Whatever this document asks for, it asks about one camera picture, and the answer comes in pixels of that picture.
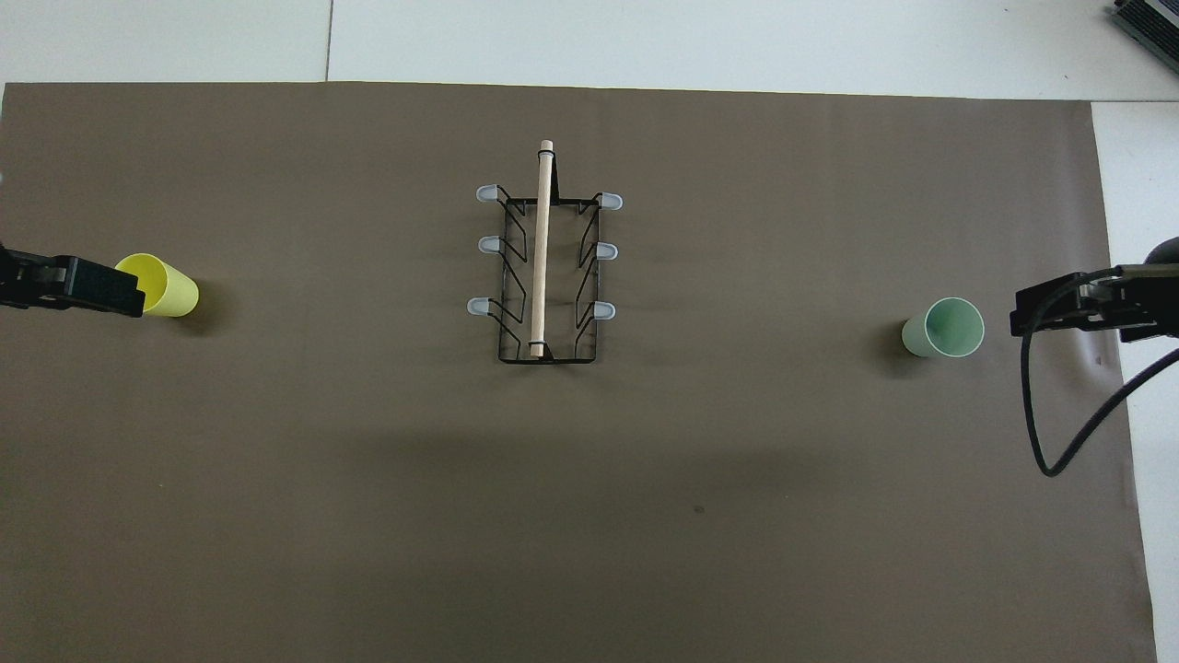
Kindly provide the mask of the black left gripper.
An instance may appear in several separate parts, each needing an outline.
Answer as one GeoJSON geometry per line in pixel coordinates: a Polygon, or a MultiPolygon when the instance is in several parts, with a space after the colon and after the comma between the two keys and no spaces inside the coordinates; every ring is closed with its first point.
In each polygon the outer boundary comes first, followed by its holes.
{"type": "Polygon", "coordinates": [[[131,273],[79,257],[50,260],[1,244],[1,306],[51,310],[75,307],[141,319],[145,293],[131,273]]]}

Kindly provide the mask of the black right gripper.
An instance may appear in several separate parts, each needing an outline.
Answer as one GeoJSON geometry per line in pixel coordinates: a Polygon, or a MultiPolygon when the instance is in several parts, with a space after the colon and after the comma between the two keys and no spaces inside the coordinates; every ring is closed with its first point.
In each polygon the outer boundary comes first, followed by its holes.
{"type": "Polygon", "coordinates": [[[1084,322],[1084,332],[1117,329],[1121,343],[1178,336],[1178,265],[1111,267],[1087,275],[1086,284],[1080,282],[1082,276],[1066,273],[1015,291],[1010,335],[1023,336],[1045,300],[1072,285],[1045,307],[1036,332],[1078,328],[1084,322]]]}

